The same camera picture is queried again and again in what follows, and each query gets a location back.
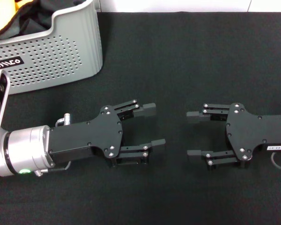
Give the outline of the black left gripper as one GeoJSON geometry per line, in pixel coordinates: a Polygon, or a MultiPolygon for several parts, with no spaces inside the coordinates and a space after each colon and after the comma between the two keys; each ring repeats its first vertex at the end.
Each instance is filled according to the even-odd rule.
{"type": "Polygon", "coordinates": [[[111,166],[148,164],[153,152],[165,151],[165,139],[122,146],[120,120],[156,115],[156,104],[139,104],[136,99],[107,105],[92,120],[55,127],[49,134],[49,155],[54,163],[64,163],[92,156],[111,159],[111,166]]]}

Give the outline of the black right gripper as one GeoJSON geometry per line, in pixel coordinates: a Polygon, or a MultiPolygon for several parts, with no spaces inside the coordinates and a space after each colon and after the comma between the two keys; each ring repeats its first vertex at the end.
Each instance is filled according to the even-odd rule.
{"type": "Polygon", "coordinates": [[[254,151],[281,153],[281,115],[252,114],[241,103],[230,105],[204,103],[200,111],[187,112],[188,122],[226,121],[228,141],[233,150],[188,150],[189,160],[200,158],[208,170],[220,166],[249,164],[254,151]]]}

